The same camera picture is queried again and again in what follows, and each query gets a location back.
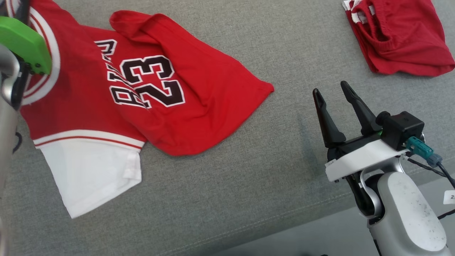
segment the white sleeve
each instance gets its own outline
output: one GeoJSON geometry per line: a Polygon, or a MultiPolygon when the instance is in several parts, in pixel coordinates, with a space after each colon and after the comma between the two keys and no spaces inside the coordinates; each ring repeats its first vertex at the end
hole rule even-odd
{"type": "Polygon", "coordinates": [[[140,149],[96,140],[65,139],[39,147],[71,218],[141,182],[140,149]]]}

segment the jersey armhole trim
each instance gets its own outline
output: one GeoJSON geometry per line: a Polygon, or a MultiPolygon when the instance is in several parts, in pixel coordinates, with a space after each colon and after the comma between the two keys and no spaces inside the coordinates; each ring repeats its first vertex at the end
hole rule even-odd
{"type": "Polygon", "coordinates": [[[102,143],[115,144],[126,148],[132,148],[140,151],[145,144],[145,141],[133,139],[127,136],[93,130],[70,130],[66,132],[56,133],[49,136],[44,136],[33,140],[36,148],[45,146],[48,143],[61,141],[66,139],[77,139],[84,141],[99,141],[102,143]]]}

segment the gray floor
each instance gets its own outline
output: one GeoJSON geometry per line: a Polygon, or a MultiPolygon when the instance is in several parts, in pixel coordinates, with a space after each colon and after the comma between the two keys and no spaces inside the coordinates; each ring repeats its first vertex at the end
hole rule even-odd
{"type": "MultiPolygon", "coordinates": [[[[437,215],[455,208],[442,203],[444,192],[451,189],[444,178],[419,186],[437,215]]],[[[455,248],[455,215],[441,220],[447,243],[455,248]]],[[[243,244],[213,256],[378,256],[365,218],[357,208],[297,226],[271,236],[243,244]]]]}

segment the basketball jersey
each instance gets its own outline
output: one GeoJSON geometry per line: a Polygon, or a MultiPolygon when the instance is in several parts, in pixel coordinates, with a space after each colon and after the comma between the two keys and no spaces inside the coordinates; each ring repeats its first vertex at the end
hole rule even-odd
{"type": "MultiPolygon", "coordinates": [[[[14,16],[17,0],[7,0],[14,16]]],[[[238,61],[164,15],[113,14],[117,31],[79,25],[51,0],[32,0],[50,75],[34,75],[21,114],[71,218],[140,183],[149,140],[197,154],[229,136],[273,91],[238,61]]]]}

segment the robotic arm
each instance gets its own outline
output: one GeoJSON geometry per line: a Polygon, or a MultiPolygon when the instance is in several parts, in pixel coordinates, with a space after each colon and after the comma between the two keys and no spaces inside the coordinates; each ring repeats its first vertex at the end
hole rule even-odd
{"type": "Polygon", "coordinates": [[[328,148],[329,181],[345,179],[381,256],[452,256],[444,228],[422,193],[403,171],[400,159],[411,155],[410,138],[424,140],[424,123],[408,112],[377,118],[345,81],[341,88],[354,107],[362,136],[346,141],[335,126],[318,89],[314,102],[328,148]]]}

